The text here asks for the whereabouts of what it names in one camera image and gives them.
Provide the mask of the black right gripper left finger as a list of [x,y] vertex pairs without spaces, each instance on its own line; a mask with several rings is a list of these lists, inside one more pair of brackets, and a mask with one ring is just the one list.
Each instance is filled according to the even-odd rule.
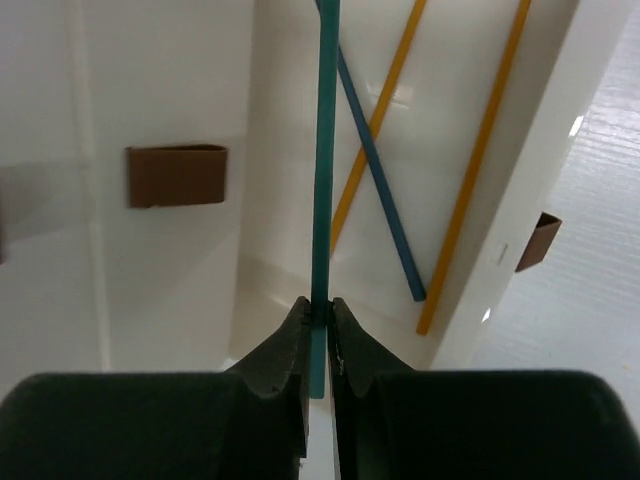
[[221,371],[42,373],[1,404],[5,479],[295,479],[309,437],[310,304]]

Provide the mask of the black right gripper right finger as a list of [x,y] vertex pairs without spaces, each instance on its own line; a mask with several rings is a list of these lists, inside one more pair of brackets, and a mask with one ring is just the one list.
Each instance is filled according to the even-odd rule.
[[340,479],[635,479],[639,437],[601,378],[421,371],[335,299],[328,324]]

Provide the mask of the yellow chopstick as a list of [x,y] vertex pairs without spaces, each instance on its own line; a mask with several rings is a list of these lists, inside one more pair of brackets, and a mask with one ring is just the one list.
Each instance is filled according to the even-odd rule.
[[[389,67],[386,79],[382,86],[373,113],[371,114],[369,121],[365,122],[365,126],[368,128],[369,133],[373,137],[373,140],[377,139],[377,136],[385,119],[385,115],[387,113],[389,105],[391,104],[393,94],[395,93],[396,86],[402,73],[406,58],[409,54],[412,41],[418,29],[426,4],[427,2],[425,0],[416,0],[414,2],[408,16],[406,26],[404,28],[398,46],[396,47],[393,60]],[[331,227],[331,252],[334,252],[338,244],[342,229],[354,201],[357,189],[364,175],[366,166],[366,154],[364,151],[364,147],[361,147],[358,151],[358,154],[356,155],[356,158],[354,159],[351,171],[338,202],[336,212],[333,216]]]
[[531,0],[521,0],[514,14],[489,99],[456,198],[454,210],[438,255],[427,297],[418,319],[415,332],[420,336],[426,336],[428,334],[441,294],[444,291],[444,284],[461,235],[463,222],[470,206],[479,171],[496,123],[531,3]]

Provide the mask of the blue chopstick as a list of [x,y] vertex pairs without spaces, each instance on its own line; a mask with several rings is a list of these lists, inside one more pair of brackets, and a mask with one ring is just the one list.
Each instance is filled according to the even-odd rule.
[[352,117],[355,122],[362,147],[364,148],[365,163],[370,167],[377,194],[404,270],[411,295],[413,300],[416,302],[424,301],[426,299],[426,290],[419,274],[414,256],[411,252],[405,230],[402,226],[402,222],[373,139],[372,131],[366,122],[354,82],[341,48],[338,48],[337,67],[346,99],[351,109]]

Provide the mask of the teal chopstick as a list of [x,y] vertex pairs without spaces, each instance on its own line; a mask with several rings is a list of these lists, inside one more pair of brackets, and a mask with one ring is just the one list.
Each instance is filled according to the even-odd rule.
[[321,399],[325,394],[340,3],[320,1],[318,11],[320,36],[313,192],[312,330],[309,378],[309,396],[312,399]]

